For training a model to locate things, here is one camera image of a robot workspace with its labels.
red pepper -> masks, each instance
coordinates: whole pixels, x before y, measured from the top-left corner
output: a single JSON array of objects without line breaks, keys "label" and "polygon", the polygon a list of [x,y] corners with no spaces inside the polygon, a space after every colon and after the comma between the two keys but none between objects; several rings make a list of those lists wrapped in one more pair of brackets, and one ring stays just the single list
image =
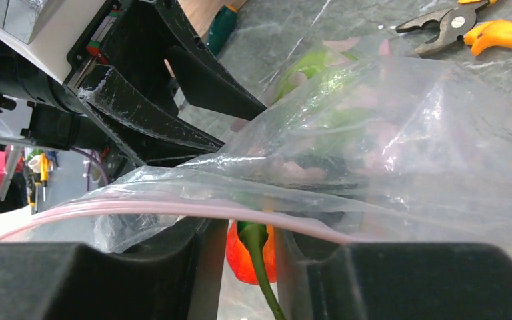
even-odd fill
[{"label": "red pepper", "polygon": [[[266,274],[268,274],[270,283],[274,283],[277,280],[277,270],[275,266],[273,227],[267,225],[266,231],[268,232],[268,241],[266,241],[264,250],[262,251],[264,266],[266,267]],[[251,285],[258,285],[258,279],[254,272],[254,266],[252,266],[250,254],[238,238],[236,223],[233,223],[227,234],[225,254],[227,256],[227,262],[238,280]]]}]

gray table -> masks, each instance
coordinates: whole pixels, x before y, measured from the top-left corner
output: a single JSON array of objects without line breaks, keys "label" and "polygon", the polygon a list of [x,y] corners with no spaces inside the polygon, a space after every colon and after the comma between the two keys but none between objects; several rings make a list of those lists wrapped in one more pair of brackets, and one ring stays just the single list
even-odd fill
[{"label": "gray table", "polygon": [[[343,40],[363,35],[394,34],[398,25],[422,13],[454,4],[453,0],[250,0],[239,12],[239,26],[220,58],[229,72],[252,94],[262,93],[286,60],[297,58],[302,41]],[[482,11],[480,21],[512,21],[512,0],[498,1]],[[404,35],[414,47],[435,34]],[[431,59],[456,61],[483,82],[503,92],[512,103],[512,50],[492,48],[479,57],[459,45]],[[224,140],[232,119],[186,109],[182,117]],[[225,266],[219,319],[272,319],[257,287],[235,281]]]}]

gray marble table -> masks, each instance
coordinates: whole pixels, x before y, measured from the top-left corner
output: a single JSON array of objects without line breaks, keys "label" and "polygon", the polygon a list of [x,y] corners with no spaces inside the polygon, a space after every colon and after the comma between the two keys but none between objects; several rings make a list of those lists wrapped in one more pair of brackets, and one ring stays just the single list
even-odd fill
[{"label": "gray marble table", "polygon": [[[343,40],[364,35],[395,35],[396,26],[422,13],[454,4],[453,0],[250,0],[239,12],[239,25],[220,59],[229,72],[256,97],[262,99],[274,73],[289,59],[302,41]],[[512,0],[500,0],[482,11],[480,21],[512,21]],[[434,36],[403,35],[416,47]],[[512,50],[492,48],[478,57],[459,45],[431,59],[455,61],[470,70],[512,104]],[[184,119],[224,140],[232,119],[196,108]],[[272,319],[257,287],[235,281],[225,266],[219,319]]]}]

green stem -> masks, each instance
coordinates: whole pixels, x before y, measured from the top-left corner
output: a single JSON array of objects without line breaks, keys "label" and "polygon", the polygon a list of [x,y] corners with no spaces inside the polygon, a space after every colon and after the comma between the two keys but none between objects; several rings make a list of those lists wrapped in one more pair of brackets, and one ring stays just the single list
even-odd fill
[{"label": "green stem", "polygon": [[268,240],[268,233],[266,232],[265,225],[258,225],[255,223],[246,224],[241,228],[239,232],[239,239],[246,247],[254,266],[254,272],[256,272],[256,278],[260,285],[260,290],[264,294],[268,306],[274,314],[276,320],[285,320],[281,306],[277,302],[272,287],[270,286],[270,280],[268,274],[266,274],[266,266],[264,264],[263,248]]}]

pliers jaw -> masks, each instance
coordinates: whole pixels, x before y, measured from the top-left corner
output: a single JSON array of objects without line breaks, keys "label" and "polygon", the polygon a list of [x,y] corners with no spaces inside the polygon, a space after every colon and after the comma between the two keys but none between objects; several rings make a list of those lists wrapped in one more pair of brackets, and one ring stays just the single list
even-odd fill
[{"label": "pliers jaw", "polygon": [[464,35],[476,25],[477,12],[488,6],[488,1],[480,1],[440,9],[398,25],[398,33],[429,29],[438,25],[439,34],[416,48],[421,57],[426,57],[448,49],[462,41]]}]

